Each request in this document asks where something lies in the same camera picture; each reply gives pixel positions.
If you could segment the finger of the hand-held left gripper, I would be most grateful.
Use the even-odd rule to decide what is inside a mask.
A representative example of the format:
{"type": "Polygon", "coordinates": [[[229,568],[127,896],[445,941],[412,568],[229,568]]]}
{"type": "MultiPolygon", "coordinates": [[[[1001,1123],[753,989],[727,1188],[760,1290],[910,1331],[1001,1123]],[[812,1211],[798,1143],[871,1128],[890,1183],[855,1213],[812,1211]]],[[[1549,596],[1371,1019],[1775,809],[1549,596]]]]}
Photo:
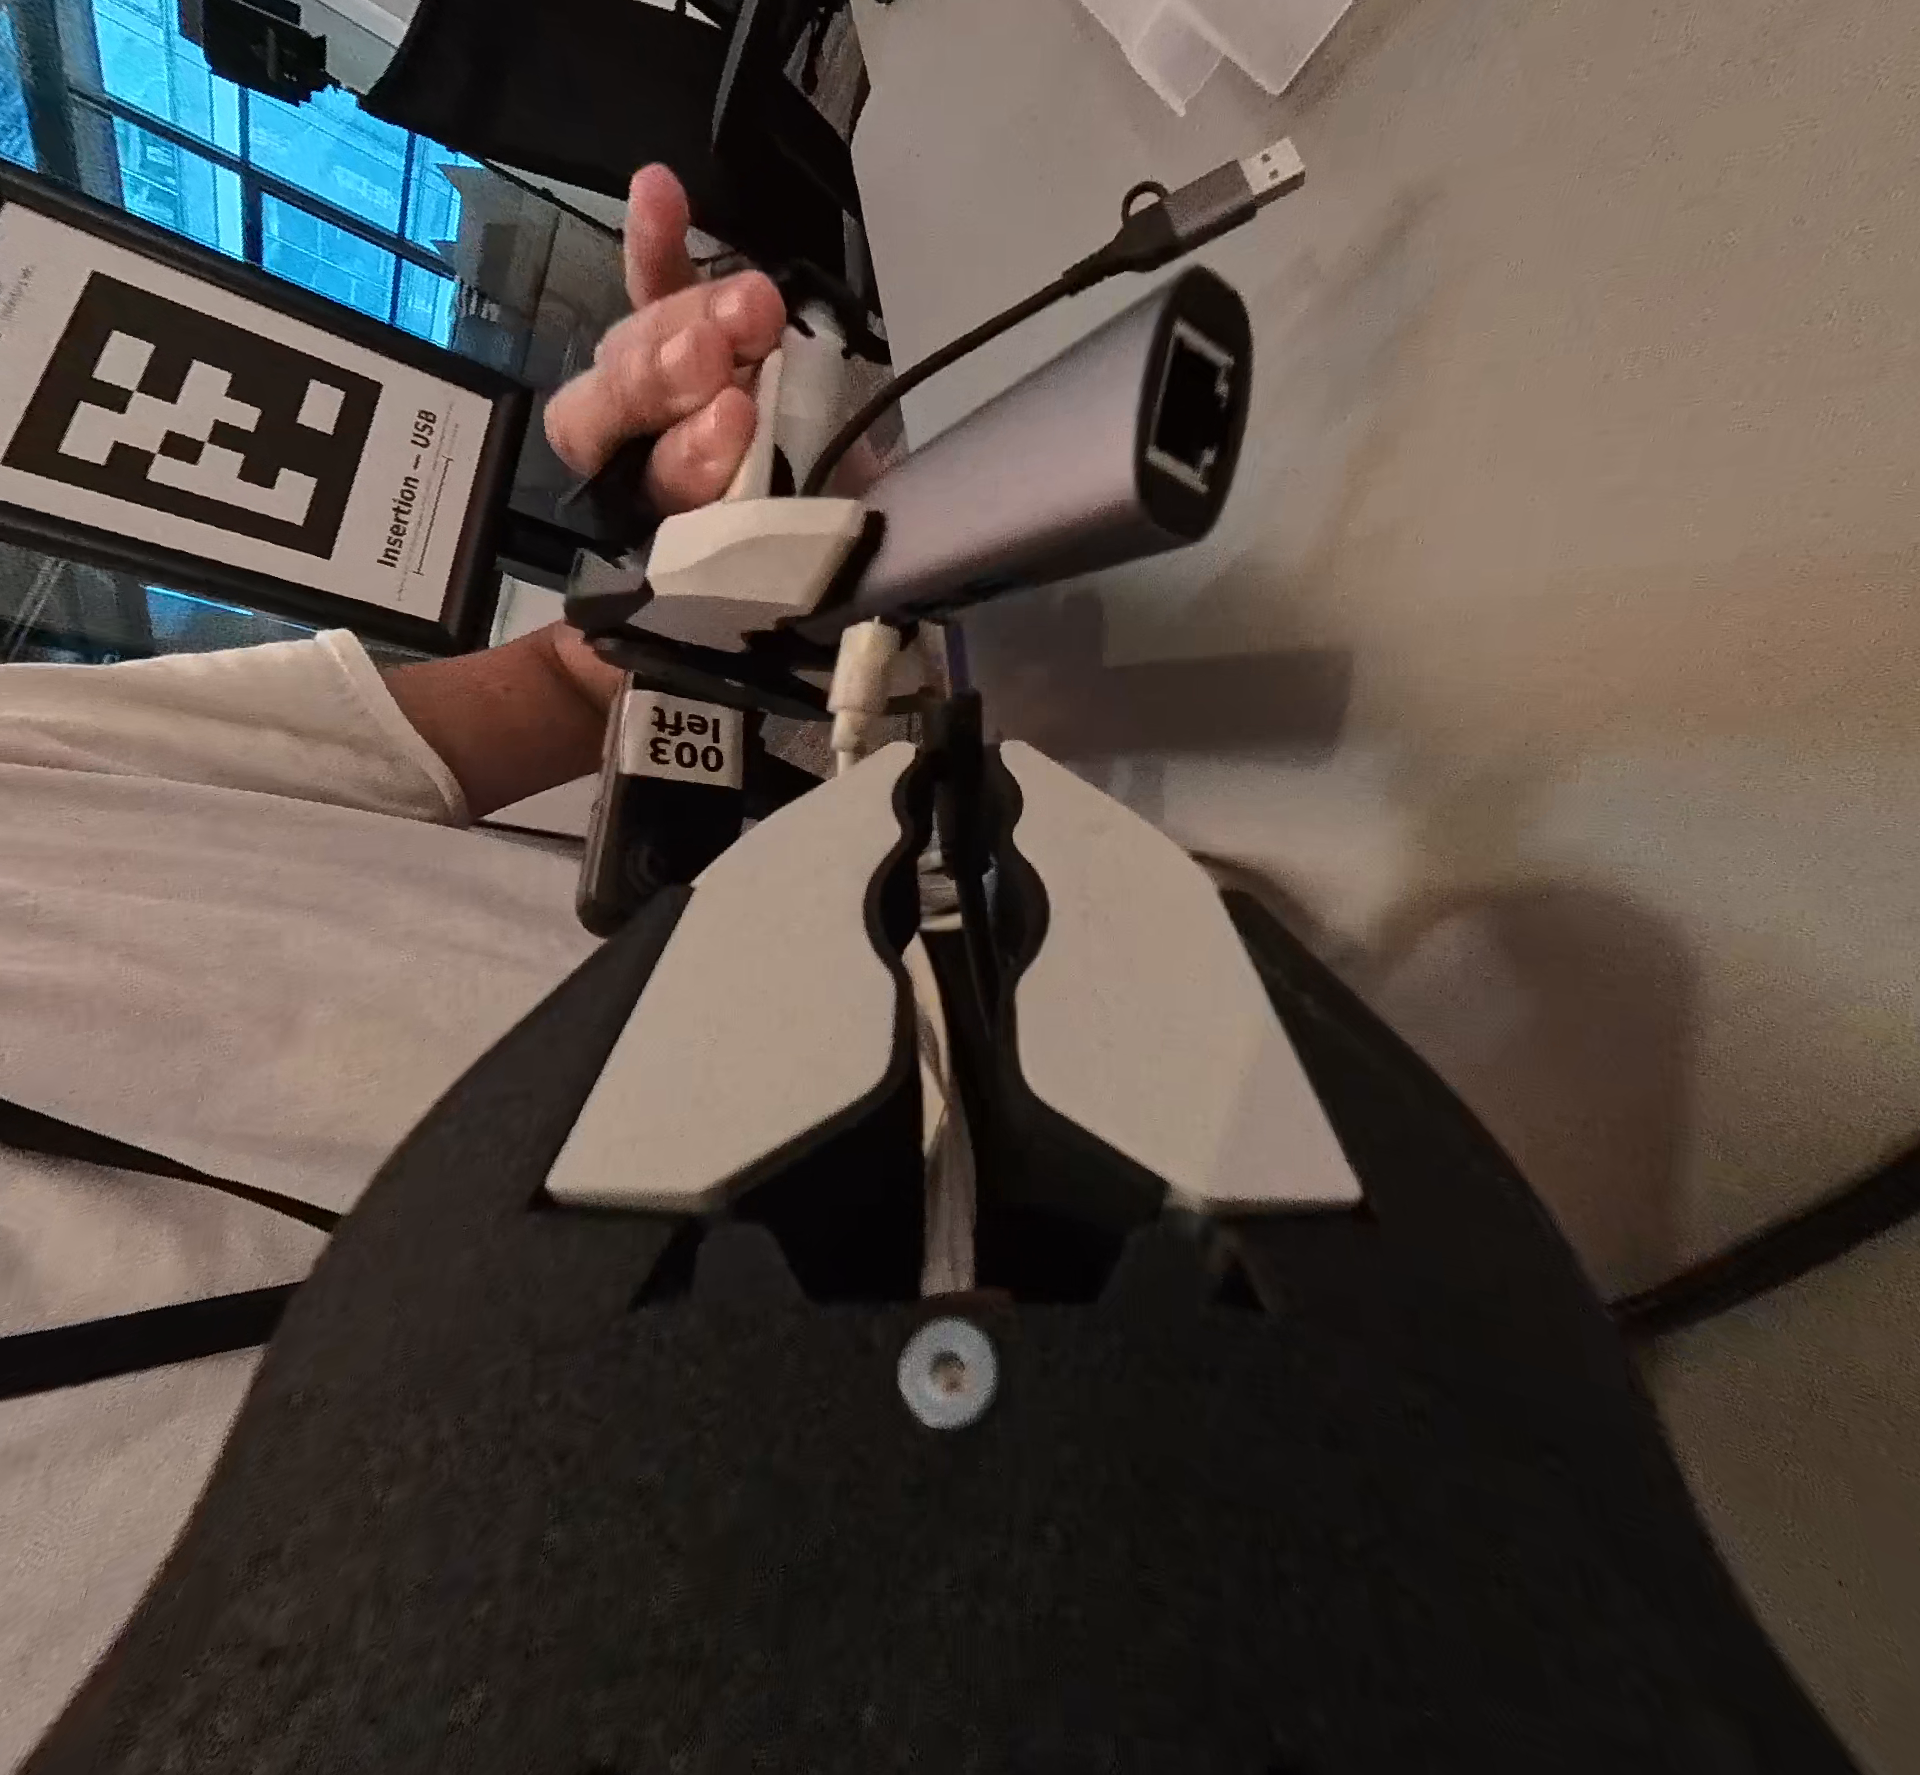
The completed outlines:
{"type": "Polygon", "coordinates": [[[744,648],[812,617],[883,535],[878,510],[832,497],[716,501],[673,516],[646,554],[645,632],[744,648]]]}

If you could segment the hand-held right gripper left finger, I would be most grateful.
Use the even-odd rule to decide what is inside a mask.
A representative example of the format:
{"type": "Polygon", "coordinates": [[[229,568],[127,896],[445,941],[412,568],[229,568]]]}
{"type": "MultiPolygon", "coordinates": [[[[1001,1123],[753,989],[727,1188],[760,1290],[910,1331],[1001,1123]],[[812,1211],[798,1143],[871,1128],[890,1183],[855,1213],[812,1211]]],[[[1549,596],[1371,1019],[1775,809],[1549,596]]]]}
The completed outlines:
{"type": "Polygon", "coordinates": [[[697,878],[549,1171],[554,1204],[713,1213],[914,1077],[918,760],[880,749],[697,878]]]}

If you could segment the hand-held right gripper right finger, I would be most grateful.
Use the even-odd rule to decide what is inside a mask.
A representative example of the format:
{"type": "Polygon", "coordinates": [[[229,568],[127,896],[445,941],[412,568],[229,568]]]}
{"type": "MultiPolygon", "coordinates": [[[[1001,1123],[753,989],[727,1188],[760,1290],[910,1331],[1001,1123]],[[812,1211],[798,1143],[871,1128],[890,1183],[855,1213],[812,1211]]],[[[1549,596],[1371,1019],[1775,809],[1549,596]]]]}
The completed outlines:
{"type": "Polygon", "coordinates": [[[1026,743],[1012,849],[1046,896],[1014,984],[1021,1080],[1214,1216],[1351,1211],[1363,1184],[1213,878],[1026,743]]]}

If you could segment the person's left forearm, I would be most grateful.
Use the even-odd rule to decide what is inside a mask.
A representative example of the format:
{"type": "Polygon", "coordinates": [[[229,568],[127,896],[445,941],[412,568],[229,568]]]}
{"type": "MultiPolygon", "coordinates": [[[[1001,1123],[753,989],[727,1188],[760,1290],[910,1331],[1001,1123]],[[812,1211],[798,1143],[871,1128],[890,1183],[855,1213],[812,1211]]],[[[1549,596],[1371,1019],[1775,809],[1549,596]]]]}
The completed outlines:
{"type": "Polygon", "coordinates": [[[5,667],[7,764],[469,827],[586,779],[620,677],[566,626],[381,665],[326,632],[118,665],[5,667]]]}

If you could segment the person's left hand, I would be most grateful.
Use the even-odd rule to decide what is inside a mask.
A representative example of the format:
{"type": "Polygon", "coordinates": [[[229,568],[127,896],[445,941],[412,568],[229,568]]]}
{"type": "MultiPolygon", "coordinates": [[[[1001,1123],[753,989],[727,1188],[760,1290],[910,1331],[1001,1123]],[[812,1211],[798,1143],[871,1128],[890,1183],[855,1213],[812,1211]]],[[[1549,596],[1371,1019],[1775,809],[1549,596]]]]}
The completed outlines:
{"type": "Polygon", "coordinates": [[[750,268],[700,276],[690,227],[681,181],[663,163],[642,165],[621,227],[631,311],[545,412],[549,446],[578,476],[651,443],[629,484],[653,520],[727,494],[756,435],[754,372],[786,331],[775,283],[750,268]]]}

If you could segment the black office chair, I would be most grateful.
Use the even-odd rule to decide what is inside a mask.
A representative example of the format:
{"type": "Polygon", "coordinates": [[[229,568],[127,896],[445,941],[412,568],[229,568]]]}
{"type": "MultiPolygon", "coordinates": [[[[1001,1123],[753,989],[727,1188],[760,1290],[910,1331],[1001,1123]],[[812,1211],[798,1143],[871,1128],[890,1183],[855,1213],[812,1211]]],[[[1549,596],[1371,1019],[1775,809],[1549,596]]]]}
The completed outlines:
{"type": "Polygon", "coordinates": [[[847,0],[740,0],[716,90],[718,198],[702,227],[766,268],[811,263],[878,301],[852,128],[821,113],[794,69],[847,0]]]}

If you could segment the person's white shirt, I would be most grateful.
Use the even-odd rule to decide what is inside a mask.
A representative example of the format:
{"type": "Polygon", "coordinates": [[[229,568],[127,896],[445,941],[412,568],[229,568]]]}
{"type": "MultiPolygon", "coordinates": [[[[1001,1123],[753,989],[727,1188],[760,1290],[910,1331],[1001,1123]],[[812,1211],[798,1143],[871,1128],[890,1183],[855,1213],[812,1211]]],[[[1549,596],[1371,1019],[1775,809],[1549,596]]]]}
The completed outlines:
{"type": "MultiPolygon", "coordinates": [[[[595,949],[573,860],[244,793],[5,773],[5,1101],[344,1213],[595,949]]],[[[5,1771],[141,1601],[260,1356],[5,1404],[5,1771]]]]}

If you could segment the framed marker sign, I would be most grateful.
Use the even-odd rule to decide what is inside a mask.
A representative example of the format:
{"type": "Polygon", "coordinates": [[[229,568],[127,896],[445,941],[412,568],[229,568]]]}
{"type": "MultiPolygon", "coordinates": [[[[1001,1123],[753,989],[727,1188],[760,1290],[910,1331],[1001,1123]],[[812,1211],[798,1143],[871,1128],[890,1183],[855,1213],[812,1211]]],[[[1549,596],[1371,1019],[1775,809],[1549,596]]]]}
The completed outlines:
{"type": "Polygon", "coordinates": [[[420,655],[494,617],[529,395],[5,163],[2,538],[420,655]]]}

